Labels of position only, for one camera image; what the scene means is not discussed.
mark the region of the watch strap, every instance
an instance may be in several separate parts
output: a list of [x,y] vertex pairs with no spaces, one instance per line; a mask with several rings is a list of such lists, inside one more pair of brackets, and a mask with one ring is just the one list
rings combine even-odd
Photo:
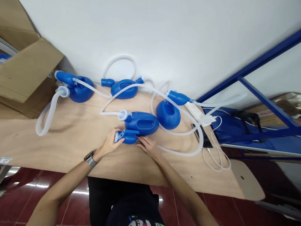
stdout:
[[93,167],[96,166],[96,164],[97,164],[97,162],[95,162],[95,161],[93,160],[92,156],[91,156],[90,158],[88,158],[86,161],[88,162],[88,164],[89,164],[89,166],[90,166],[91,168],[93,168]]

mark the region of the power strip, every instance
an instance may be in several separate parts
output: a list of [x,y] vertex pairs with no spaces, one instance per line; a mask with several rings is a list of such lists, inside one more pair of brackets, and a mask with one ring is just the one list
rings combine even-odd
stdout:
[[189,111],[189,113],[194,117],[194,119],[197,122],[201,121],[201,118],[203,118],[205,115],[203,114],[203,112],[201,112],[198,107],[190,102],[187,102],[185,105],[186,109]]
[[205,116],[203,112],[200,111],[200,109],[193,103],[187,102],[185,105],[186,109],[189,111],[189,113],[194,117],[194,119],[201,124],[203,127],[206,127],[208,125],[211,125],[212,122],[216,121],[216,117],[213,116]]

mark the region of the blue plastic container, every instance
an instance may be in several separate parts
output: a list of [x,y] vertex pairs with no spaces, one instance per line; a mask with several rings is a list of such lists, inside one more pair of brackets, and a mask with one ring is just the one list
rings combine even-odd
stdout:
[[135,131],[135,130],[123,130],[121,131],[117,131],[115,134],[115,140],[114,142],[117,143],[120,139],[124,138],[124,144],[135,144],[138,139],[137,139],[137,135],[139,134],[139,131]]
[[166,129],[176,128],[181,121],[180,111],[167,100],[162,100],[156,108],[157,118]]
[[134,111],[132,117],[125,119],[124,125],[127,130],[136,130],[140,136],[147,136],[158,130],[159,121],[150,113]]
[[90,86],[94,87],[94,83],[91,79],[84,77],[84,76],[78,76],[76,77],[74,74],[66,73],[63,71],[56,71],[55,72],[55,78],[61,82],[64,82],[68,84],[68,89],[70,90],[70,98],[74,102],[82,103],[90,99],[90,97],[93,95],[93,91],[87,88],[84,85],[81,84],[75,84],[73,81],[73,78],[77,78]]
[[11,57],[12,57],[11,55],[4,54],[4,53],[0,53],[0,59],[8,60],[8,59],[11,58]]
[[[132,84],[143,84],[144,81],[142,78],[138,78],[136,81],[130,79],[123,79],[119,82],[115,82],[113,79],[101,79],[101,85],[111,87],[111,94],[114,96],[120,90]],[[132,87],[127,89],[123,93],[119,94],[116,99],[130,99],[136,96],[138,92],[138,87]]]
[[193,103],[193,99],[190,99],[188,96],[182,93],[177,93],[175,91],[170,90],[166,96],[172,99],[177,105],[184,105],[187,102]]

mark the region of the cardboard flap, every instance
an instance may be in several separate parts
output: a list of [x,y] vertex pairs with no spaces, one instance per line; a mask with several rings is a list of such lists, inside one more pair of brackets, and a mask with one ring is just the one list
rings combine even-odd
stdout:
[[0,1],[0,37],[19,51],[40,38],[18,0]]
[[45,38],[28,46],[0,65],[0,95],[24,103],[63,56]]
[[34,32],[19,0],[0,1],[0,27]]

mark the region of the wristwatch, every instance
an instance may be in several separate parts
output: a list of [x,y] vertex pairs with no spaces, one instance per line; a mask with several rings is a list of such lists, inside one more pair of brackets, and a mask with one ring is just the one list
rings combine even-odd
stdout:
[[84,157],[84,160],[88,162],[89,166],[91,168],[93,168],[94,166],[96,166],[97,162],[95,162],[93,160],[93,155],[94,155],[94,151],[91,151],[89,154],[87,154],[85,157]]

